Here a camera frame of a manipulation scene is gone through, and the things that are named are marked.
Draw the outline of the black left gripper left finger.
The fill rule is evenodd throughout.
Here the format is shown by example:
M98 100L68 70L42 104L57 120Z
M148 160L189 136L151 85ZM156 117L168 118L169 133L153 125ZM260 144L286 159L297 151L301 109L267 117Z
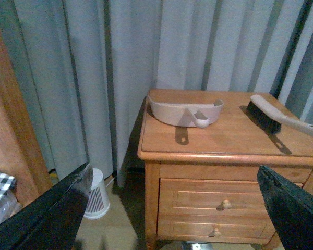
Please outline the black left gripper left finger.
M84 163L0 224L0 249L71 249L84 216L93 170Z

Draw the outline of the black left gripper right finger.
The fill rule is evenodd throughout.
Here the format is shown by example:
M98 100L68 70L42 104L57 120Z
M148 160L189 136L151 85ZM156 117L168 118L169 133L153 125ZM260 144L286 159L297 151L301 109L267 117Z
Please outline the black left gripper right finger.
M267 213L285 249L313 249L313 195L267 166L257 180Z

